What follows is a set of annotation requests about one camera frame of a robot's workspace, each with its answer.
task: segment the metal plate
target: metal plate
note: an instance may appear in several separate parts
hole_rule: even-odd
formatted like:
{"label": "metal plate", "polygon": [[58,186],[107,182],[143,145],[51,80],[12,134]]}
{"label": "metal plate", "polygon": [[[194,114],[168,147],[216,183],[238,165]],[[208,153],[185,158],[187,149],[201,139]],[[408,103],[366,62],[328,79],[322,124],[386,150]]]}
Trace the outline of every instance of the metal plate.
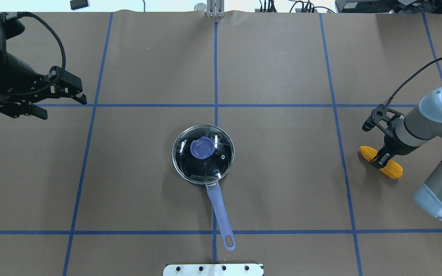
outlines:
{"label": "metal plate", "polygon": [[263,276],[263,264],[167,265],[163,276]]}

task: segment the handle hole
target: handle hole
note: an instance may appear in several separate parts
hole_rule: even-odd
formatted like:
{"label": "handle hole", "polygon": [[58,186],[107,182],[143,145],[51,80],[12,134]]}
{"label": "handle hole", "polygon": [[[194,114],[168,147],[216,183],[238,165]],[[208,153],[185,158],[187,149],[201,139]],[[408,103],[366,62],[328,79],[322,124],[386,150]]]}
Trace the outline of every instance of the handle hole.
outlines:
{"label": "handle hole", "polygon": [[224,237],[224,239],[226,240],[226,244],[228,245],[228,247],[233,246],[233,241],[231,239],[231,236],[226,236],[226,237]]}

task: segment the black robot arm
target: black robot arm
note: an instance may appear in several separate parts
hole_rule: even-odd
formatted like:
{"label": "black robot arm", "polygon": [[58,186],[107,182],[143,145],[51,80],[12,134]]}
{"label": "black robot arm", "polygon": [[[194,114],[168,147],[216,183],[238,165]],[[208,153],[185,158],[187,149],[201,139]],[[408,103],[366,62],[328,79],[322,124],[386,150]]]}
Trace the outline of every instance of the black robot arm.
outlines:
{"label": "black robot arm", "polygon": [[[32,17],[42,23],[56,38],[61,49],[63,64],[53,66],[47,75],[36,73],[29,65],[7,52],[6,41],[25,30],[19,21]],[[64,47],[57,34],[42,19],[32,13],[0,14],[0,112],[13,118],[33,115],[47,119],[47,111],[33,103],[44,99],[72,98],[85,105],[81,79],[65,70]]]}

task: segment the yellow corn toy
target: yellow corn toy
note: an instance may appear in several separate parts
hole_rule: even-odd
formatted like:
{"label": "yellow corn toy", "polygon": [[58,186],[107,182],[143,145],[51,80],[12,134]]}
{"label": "yellow corn toy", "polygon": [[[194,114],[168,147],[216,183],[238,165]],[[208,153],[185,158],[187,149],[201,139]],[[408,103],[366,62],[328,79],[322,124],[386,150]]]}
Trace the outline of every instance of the yellow corn toy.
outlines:
{"label": "yellow corn toy", "polygon": [[[378,151],[372,147],[361,146],[361,155],[368,162],[372,161],[377,153]],[[402,166],[400,166],[397,162],[393,160],[388,161],[388,164],[386,164],[384,168],[380,168],[379,170],[391,179],[402,177],[402,174],[404,172]]]}

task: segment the gray robot arm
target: gray robot arm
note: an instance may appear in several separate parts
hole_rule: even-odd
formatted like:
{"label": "gray robot arm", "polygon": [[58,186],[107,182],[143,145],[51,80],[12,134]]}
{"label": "gray robot arm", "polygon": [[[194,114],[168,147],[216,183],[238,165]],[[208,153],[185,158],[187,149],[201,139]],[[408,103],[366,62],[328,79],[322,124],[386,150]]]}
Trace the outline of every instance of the gray robot arm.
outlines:
{"label": "gray robot arm", "polygon": [[[392,118],[384,113],[391,111]],[[407,115],[381,105],[372,112],[372,120],[384,120],[384,146],[371,163],[383,168],[394,155],[406,155],[437,136],[442,138],[442,87],[421,100]],[[442,221],[442,160],[414,196],[415,203]]]}

